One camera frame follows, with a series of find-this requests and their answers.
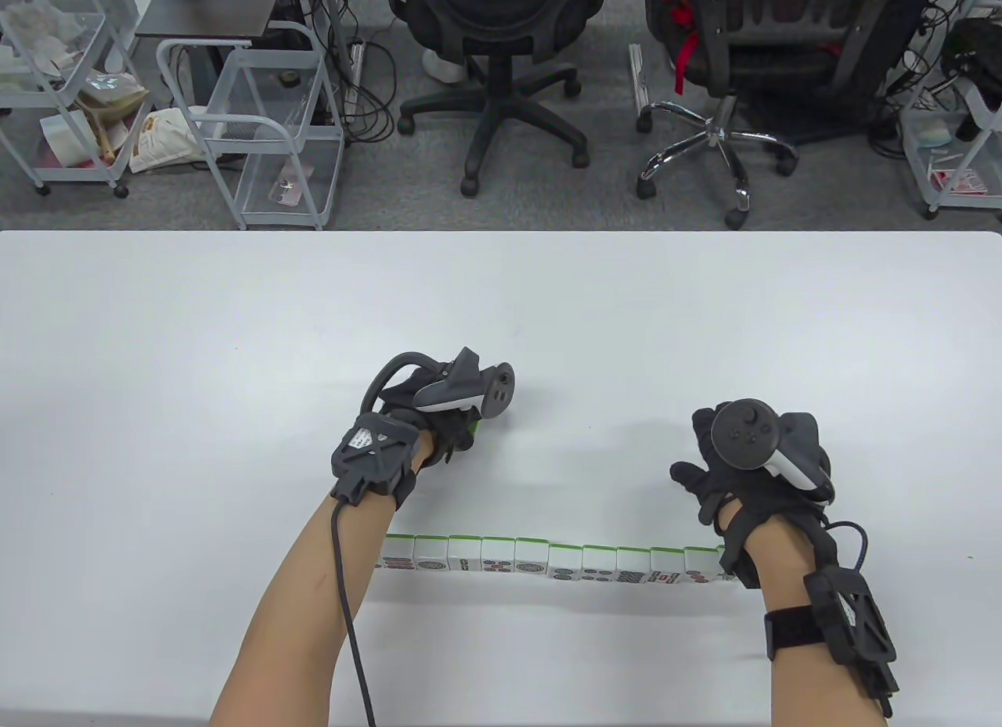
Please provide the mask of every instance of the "black glove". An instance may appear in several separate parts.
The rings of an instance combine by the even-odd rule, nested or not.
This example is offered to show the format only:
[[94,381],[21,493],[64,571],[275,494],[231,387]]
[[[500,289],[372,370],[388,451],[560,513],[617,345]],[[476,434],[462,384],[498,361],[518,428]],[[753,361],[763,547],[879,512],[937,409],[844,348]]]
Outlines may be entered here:
[[435,438],[435,450],[424,466],[431,467],[445,459],[449,463],[455,451],[469,451],[473,448],[474,434],[480,413],[473,407],[462,411],[450,409],[444,412],[419,412],[414,408],[414,395],[426,386],[430,386],[442,378],[436,373],[424,368],[415,370],[411,377],[399,386],[384,389],[379,395],[383,399],[380,414],[385,414],[395,420],[406,422],[418,428],[427,430]]
[[[710,428],[716,413],[727,403],[716,406],[715,411],[700,409],[692,415],[692,430],[708,469],[704,471],[684,461],[672,464],[670,469],[671,479],[699,501],[699,523],[706,526],[712,524],[717,535],[723,537],[724,552],[720,566],[724,573],[736,575],[748,589],[760,588],[759,572],[752,556],[744,550],[744,542],[752,531],[773,516],[783,516],[807,535],[814,545],[818,568],[838,563],[835,540],[823,528],[828,519],[821,506],[812,503],[802,492],[765,469],[747,472],[734,469],[716,453]],[[741,508],[726,531],[721,531],[717,514],[733,499],[741,502]]]

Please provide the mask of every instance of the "white shoe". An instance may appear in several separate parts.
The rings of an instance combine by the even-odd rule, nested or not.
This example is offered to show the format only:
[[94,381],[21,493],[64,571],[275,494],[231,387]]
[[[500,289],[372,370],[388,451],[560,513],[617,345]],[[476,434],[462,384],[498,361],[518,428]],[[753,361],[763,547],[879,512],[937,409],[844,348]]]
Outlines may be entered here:
[[465,66],[446,62],[430,48],[425,49],[425,53],[421,57],[421,65],[425,68],[425,72],[428,73],[429,77],[439,80],[440,83],[453,85],[466,80]]

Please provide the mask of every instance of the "chrome chair base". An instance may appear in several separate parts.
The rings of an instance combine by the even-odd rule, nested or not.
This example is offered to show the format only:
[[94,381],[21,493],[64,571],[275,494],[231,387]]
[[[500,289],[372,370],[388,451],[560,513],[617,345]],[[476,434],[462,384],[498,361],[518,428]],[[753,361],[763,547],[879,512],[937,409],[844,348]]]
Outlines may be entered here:
[[636,194],[641,200],[653,197],[657,194],[652,178],[658,169],[676,158],[680,158],[689,151],[697,148],[716,148],[723,158],[723,162],[734,180],[734,194],[737,196],[737,207],[726,212],[723,218],[729,229],[739,229],[744,225],[748,210],[752,207],[752,193],[748,189],[748,175],[744,170],[744,165],[734,152],[732,143],[761,143],[766,145],[777,155],[776,169],[783,176],[790,176],[797,169],[800,154],[793,145],[777,137],[763,132],[752,132],[752,130],[734,130],[731,123],[734,115],[734,107],[737,103],[737,96],[726,96],[716,105],[712,116],[706,118],[694,111],[686,109],[673,101],[651,101],[641,108],[640,115],[637,116],[637,132],[647,133],[653,128],[651,112],[655,110],[666,111],[676,116],[686,123],[694,126],[697,132],[684,140],[672,143],[663,150],[658,151],[647,165],[641,169],[636,178]]

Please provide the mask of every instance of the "row of mahjong tiles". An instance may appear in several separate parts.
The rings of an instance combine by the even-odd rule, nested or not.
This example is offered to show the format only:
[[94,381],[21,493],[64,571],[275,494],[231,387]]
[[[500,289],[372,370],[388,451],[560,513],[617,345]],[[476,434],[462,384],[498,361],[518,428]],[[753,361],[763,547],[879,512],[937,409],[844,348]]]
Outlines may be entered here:
[[377,568],[524,573],[556,581],[705,584],[723,578],[723,546],[565,545],[525,537],[388,534]]

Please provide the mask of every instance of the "office chair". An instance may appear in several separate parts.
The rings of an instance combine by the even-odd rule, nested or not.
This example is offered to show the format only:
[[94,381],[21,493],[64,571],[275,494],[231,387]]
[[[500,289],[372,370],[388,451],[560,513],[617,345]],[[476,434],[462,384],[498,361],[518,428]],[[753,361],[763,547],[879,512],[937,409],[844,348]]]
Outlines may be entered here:
[[[514,78],[512,58],[530,55],[534,63],[553,58],[584,30],[604,0],[390,0],[394,15],[407,23],[419,44],[456,64],[469,66],[482,87],[442,91],[400,105],[397,130],[414,134],[415,114],[430,111],[477,112],[480,122],[466,154],[460,191],[474,197],[480,169],[494,133],[505,119],[519,119],[570,144],[571,164],[588,163],[587,137],[533,101],[531,96],[563,82],[564,96],[581,91],[577,69],[560,64],[550,70]],[[487,73],[472,57],[487,57]]]
[[636,129],[652,128],[652,111],[666,111],[697,131],[654,154],[637,176],[637,197],[656,194],[652,177],[668,162],[708,146],[716,148],[734,180],[737,207],[726,212],[730,229],[744,225],[750,207],[747,172],[732,143],[766,144],[776,169],[790,176],[799,154],[766,132],[733,128],[741,90],[812,88],[837,93],[849,80],[888,0],[644,0],[647,27],[664,44],[675,69],[675,91],[684,80],[718,98],[706,118],[673,101],[641,108]]

